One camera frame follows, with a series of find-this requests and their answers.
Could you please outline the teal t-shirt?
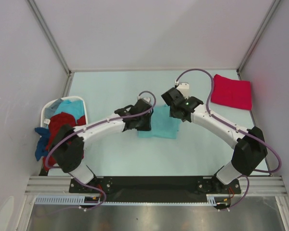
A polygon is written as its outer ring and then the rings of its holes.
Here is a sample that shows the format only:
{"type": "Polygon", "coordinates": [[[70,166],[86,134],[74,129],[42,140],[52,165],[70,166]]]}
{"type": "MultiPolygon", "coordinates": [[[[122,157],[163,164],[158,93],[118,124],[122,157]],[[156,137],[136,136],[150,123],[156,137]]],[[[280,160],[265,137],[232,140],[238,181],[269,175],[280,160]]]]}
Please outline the teal t-shirt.
{"type": "Polygon", "coordinates": [[[139,138],[176,139],[181,120],[170,117],[170,107],[156,106],[151,116],[151,130],[138,131],[139,138]]]}

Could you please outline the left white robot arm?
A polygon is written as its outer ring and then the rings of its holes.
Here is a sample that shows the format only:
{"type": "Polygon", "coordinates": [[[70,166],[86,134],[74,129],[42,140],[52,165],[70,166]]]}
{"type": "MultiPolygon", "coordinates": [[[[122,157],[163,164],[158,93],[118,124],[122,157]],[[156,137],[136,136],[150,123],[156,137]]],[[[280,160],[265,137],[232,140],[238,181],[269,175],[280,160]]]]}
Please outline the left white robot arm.
{"type": "Polygon", "coordinates": [[[80,187],[90,193],[96,189],[93,171],[83,163],[85,149],[94,141],[127,130],[150,131],[153,106],[148,97],[139,97],[135,105],[114,111],[109,117],[83,126],[60,127],[49,152],[64,173],[80,181],[80,187]]]}

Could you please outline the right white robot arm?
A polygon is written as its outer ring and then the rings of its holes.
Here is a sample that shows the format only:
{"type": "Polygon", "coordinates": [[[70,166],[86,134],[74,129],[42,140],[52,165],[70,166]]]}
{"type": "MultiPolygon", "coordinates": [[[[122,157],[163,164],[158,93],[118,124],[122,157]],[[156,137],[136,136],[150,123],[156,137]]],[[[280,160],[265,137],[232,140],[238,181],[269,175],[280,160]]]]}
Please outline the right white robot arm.
{"type": "Polygon", "coordinates": [[[172,87],[161,97],[170,107],[171,117],[202,126],[234,150],[232,159],[214,175],[212,186],[216,192],[224,193],[234,179],[249,176],[266,158],[268,151],[258,127],[247,129],[222,118],[216,119],[203,101],[194,96],[185,97],[179,87],[172,87]]]}

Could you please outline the folded red t-shirt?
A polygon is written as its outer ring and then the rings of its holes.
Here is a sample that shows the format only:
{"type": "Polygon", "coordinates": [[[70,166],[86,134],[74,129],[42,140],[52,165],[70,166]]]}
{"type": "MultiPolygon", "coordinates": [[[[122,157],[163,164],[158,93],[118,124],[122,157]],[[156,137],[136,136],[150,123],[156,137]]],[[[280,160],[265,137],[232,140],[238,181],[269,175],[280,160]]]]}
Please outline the folded red t-shirt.
{"type": "Polygon", "coordinates": [[[210,101],[212,103],[236,109],[252,109],[251,83],[243,80],[232,80],[215,75],[214,88],[210,101]]]}

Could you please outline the light blue t-shirt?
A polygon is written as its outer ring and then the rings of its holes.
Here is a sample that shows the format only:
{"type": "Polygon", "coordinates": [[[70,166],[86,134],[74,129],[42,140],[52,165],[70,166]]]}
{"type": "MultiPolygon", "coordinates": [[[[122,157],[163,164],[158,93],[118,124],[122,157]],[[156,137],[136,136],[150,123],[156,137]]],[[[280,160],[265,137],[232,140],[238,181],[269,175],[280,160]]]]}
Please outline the light blue t-shirt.
{"type": "Polygon", "coordinates": [[[80,119],[85,115],[84,105],[82,100],[64,100],[62,101],[54,112],[54,116],[60,113],[67,113],[72,115],[75,120],[80,119]]]}

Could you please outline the white laundry basket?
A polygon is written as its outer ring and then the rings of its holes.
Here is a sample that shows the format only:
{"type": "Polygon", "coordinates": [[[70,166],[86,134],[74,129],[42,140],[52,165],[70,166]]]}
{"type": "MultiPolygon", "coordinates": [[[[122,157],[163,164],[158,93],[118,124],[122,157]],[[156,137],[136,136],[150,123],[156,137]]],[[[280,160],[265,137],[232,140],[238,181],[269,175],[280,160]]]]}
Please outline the white laundry basket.
{"type": "Polygon", "coordinates": [[[85,124],[88,124],[88,116],[85,101],[79,96],[67,96],[46,103],[40,114],[40,126],[48,128],[52,116],[61,112],[71,114],[75,120],[84,116],[85,124]]]}

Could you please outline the dark red t-shirt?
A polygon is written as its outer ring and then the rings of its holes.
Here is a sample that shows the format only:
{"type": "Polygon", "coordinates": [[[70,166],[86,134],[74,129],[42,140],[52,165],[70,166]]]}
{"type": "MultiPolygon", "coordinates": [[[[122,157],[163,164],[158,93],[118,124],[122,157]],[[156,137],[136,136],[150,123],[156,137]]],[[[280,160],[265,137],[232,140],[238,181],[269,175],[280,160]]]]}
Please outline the dark red t-shirt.
{"type": "Polygon", "coordinates": [[[47,155],[43,158],[43,166],[46,171],[55,164],[63,166],[65,173],[76,168],[76,165],[84,158],[84,143],[74,133],[74,127],[86,124],[85,115],[76,119],[71,114],[61,112],[51,117],[50,138],[45,148],[47,155]]]}

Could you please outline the dark blue t-shirt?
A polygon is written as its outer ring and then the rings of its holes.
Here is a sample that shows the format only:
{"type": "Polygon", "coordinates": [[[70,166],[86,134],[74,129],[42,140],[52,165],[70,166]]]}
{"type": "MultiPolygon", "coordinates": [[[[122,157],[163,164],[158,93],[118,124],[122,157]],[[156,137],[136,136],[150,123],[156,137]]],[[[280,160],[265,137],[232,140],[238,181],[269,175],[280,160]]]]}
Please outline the dark blue t-shirt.
{"type": "Polygon", "coordinates": [[[39,161],[41,158],[48,155],[47,145],[50,138],[50,132],[48,129],[42,127],[34,128],[34,131],[40,136],[35,151],[35,158],[39,161]]]}

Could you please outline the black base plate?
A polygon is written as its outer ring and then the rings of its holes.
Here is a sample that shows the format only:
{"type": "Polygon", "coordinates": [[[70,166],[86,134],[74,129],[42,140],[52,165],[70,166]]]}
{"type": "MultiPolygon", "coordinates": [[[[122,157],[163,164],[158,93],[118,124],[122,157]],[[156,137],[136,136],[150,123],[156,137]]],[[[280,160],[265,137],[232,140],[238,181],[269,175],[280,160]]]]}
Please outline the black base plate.
{"type": "Polygon", "coordinates": [[[241,194],[238,180],[223,185],[211,176],[104,176],[89,185],[103,190],[107,202],[119,203],[200,203],[209,194],[241,194]]]}

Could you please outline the aluminium frame rail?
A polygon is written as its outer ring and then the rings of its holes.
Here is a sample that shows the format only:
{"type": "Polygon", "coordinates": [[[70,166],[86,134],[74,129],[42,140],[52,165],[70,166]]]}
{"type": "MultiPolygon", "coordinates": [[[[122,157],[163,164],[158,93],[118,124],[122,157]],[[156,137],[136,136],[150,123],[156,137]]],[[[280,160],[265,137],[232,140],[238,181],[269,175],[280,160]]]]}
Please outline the aluminium frame rail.
{"type": "Polygon", "coordinates": [[[71,178],[67,176],[32,176],[29,178],[25,195],[69,194],[71,178]]]}

